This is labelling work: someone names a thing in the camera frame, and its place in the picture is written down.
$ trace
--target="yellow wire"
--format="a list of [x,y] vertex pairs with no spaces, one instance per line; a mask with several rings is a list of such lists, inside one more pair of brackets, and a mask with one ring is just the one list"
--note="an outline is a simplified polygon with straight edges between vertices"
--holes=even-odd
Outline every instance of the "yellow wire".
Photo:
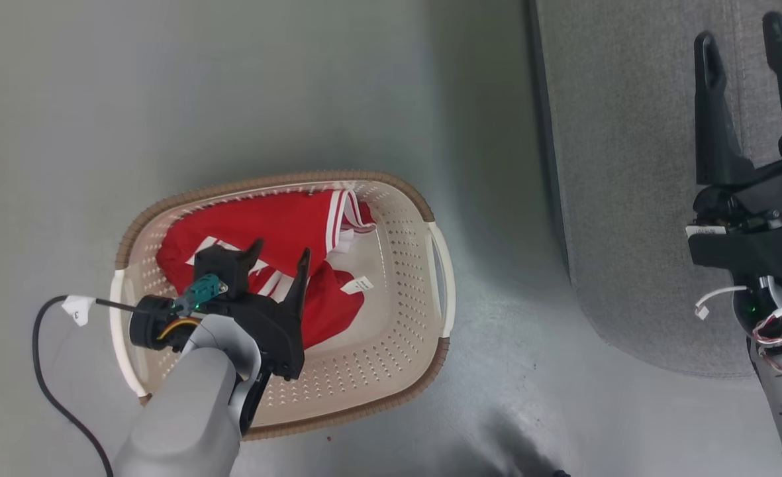
[[178,328],[179,326],[182,326],[183,324],[192,324],[193,326],[199,326],[199,320],[197,318],[181,318],[173,323],[170,323],[169,325],[167,325],[167,328],[165,328],[164,331],[161,332],[161,335],[158,335],[158,341],[161,341],[162,339],[166,338],[171,331]]

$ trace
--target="white stripe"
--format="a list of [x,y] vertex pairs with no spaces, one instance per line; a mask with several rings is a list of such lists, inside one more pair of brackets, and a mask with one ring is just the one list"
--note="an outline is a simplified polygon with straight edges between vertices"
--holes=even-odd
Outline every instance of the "white stripe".
[[221,246],[221,247],[225,248],[225,250],[240,250],[240,248],[237,248],[237,247],[235,247],[235,246],[234,246],[234,245],[232,245],[232,244],[227,244],[227,243],[226,243],[226,242],[224,242],[223,240],[218,240],[218,241],[217,241],[217,244],[218,244],[219,246]]
[[336,190],[332,193],[332,198],[329,203],[329,215],[326,218],[326,253],[329,253],[333,248],[335,248],[335,244],[333,242],[335,230],[340,228],[340,221],[338,221],[337,224],[335,223],[335,211],[339,202],[340,190]]
[[264,263],[264,260],[255,260],[255,265],[252,266],[248,275],[255,274],[255,272],[261,272],[266,266],[267,264]]
[[353,227],[359,227],[363,224],[361,224],[361,217],[357,217],[355,212],[352,210],[352,200],[355,199],[355,194],[352,193],[352,191],[346,191],[346,205],[344,208],[344,214],[346,215],[346,220],[349,221],[349,223],[352,224]]
[[194,259],[196,259],[196,257],[197,257],[197,253],[200,250],[205,250],[206,248],[210,247],[211,245],[216,244],[216,242],[217,242],[217,238],[216,237],[212,237],[212,236],[206,237],[203,240],[202,244],[200,244],[197,247],[197,250],[194,251],[194,253],[191,254],[191,257],[189,259],[187,259],[187,261],[185,263],[187,263],[188,265],[193,265]]
[[343,226],[343,212],[346,210],[346,196],[343,194],[340,194],[340,200],[339,200],[340,207],[338,208],[338,217],[337,220],[335,220],[335,240],[332,241],[333,247],[337,247],[338,242],[340,242],[340,228]]
[[358,207],[358,197],[356,197],[355,193],[352,191],[349,191],[349,196],[352,202],[352,210],[355,212],[355,217],[357,217],[358,220],[358,226],[364,227],[364,220],[361,218],[361,208]]
[[282,272],[273,272],[273,275],[270,275],[270,279],[267,280],[267,283],[261,287],[261,290],[258,290],[258,295],[270,295],[270,292],[273,291],[273,288],[279,283],[280,278],[282,278]]
[[272,295],[270,295],[270,298],[272,298],[276,303],[285,301],[285,296],[287,296],[287,292],[291,290],[291,285],[293,285],[293,278],[288,277],[288,275],[282,275],[281,280],[279,280],[279,283],[276,284],[276,290],[273,291]]

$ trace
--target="brown wicker rim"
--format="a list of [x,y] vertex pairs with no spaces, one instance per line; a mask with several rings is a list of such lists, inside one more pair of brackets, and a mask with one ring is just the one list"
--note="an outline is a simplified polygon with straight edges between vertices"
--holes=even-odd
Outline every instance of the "brown wicker rim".
[[[117,270],[124,270],[127,268],[131,248],[140,235],[140,231],[143,230],[143,227],[154,219],[154,217],[157,217],[159,214],[169,211],[176,206],[185,205],[186,203],[195,202],[197,200],[228,195],[230,193],[240,193],[251,189],[332,181],[373,181],[382,182],[383,184],[395,187],[411,199],[424,221],[427,221],[427,223],[429,223],[429,221],[435,221],[435,215],[432,214],[426,200],[414,187],[409,185],[408,182],[396,178],[396,176],[385,174],[385,172],[318,171],[270,176],[270,178],[248,179],[246,181],[233,182],[232,184],[204,187],[190,192],[180,193],[173,197],[160,200],[145,211],[140,212],[139,216],[130,226],[128,226],[128,229],[121,240],[121,245],[119,245],[119,249],[117,250],[115,268]],[[314,429],[343,425],[343,423],[361,419],[361,417],[367,417],[371,414],[379,413],[379,411],[385,411],[411,401],[412,399],[417,398],[417,396],[419,396],[420,393],[437,378],[439,371],[441,371],[441,368],[443,367],[448,351],[449,338],[439,338],[435,356],[432,357],[431,363],[429,363],[424,374],[418,378],[414,384],[400,392],[377,399],[376,401],[368,402],[367,404],[361,404],[343,411],[337,411],[337,413],[325,414],[323,416],[312,417],[311,419],[301,419],[290,423],[281,423],[280,425],[266,425],[258,428],[251,428],[243,440],[257,441],[270,437],[282,437],[282,435],[299,434],[302,432],[314,431]],[[141,397],[140,404],[146,405],[146,402],[149,402],[150,398],[152,398],[152,394]]]

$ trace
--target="gray floor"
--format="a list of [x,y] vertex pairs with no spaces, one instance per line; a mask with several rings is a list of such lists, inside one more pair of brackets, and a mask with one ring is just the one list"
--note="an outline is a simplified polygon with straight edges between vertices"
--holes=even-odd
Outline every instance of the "gray floor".
[[[49,296],[106,296],[139,211],[342,167],[400,175],[435,209],[460,289],[449,360],[408,405],[246,444],[233,475],[782,475],[755,381],[652,368],[581,316],[523,45],[508,0],[0,0],[0,475],[99,474],[28,338]],[[140,408],[106,312],[82,329],[55,313],[42,345],[49,386],[115,454]]]

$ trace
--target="basket handle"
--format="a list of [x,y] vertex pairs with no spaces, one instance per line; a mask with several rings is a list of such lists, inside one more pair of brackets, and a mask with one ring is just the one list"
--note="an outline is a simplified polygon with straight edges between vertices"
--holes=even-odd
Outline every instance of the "basket handle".
[[[111,293],[109,297],[111,301],[123,303],[123,285],[125,283],[125,270],[115,271],[115,277],[111,280]],[[123,378],[126,383],[139,397],[146,396],[146,390],[143,389],[143,384],[137,378],[136,372],[131,365],[131,359],[128,357],[128,349],[125,345],[125,337],[123,335],[123,320],[121,317],[121,311],[117,308],[109,308],[109,323],[111,327],[111,341],[115,348],[115,356],[117,356],[117,363],[121,367]]]
[[[446,239],[443,237],[441,229],[438,228],[436,223],[431,221],[426,223],[429,226],[429,233],[432,238],[432,243],[437,250],[437,262],[441,266],[441,272],[443,275],[443,292],[444,292],[444,306],[442,312],[443,316],[443,330],[441,332],[442,338],[449,338],[449,333],[452,331],[452,325],[455,323],[455,274],[452,272],[452,260],[449,258],[449,248],[446,247]],[[429,254],[430,262],[432,262],[432,256]],[[432,269],[435,269],[435,264],[430,263]],[[438,295],[437,287],[437,274],[432,275],[432,290],[435,293],[435,302],[438,308],[441,308],[441,297]]]

